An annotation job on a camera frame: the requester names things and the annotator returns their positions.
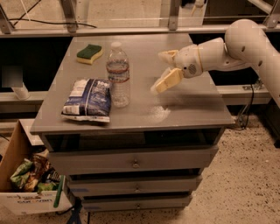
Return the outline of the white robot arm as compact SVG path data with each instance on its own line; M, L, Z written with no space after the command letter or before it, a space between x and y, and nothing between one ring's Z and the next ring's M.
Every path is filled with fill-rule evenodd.
M184 78L194 78L205 71L234 71L251 67L280 107L280 52L252 20L233 22L224 38L160 52L158 57L170 67L150 88L155 95L178 85Z

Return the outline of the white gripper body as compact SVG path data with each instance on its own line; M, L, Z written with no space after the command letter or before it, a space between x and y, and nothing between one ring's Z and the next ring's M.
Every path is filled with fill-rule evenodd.
M180 49L175 56L175 65L181 69L185 78L202 75L200 52L197 45L189 45Z

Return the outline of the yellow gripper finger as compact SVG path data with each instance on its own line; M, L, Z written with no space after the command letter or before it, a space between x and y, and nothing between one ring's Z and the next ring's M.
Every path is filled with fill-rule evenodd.
M179 84L184 78L183 71L179 68L167 68L157 81L152 85L150 91L154 95L163 93L169 88L172 88Z
M170 50L170 51L164 51L160 52L157 56L165 63L168 63L169 65L174 64L174 57L176 56L178 50Z

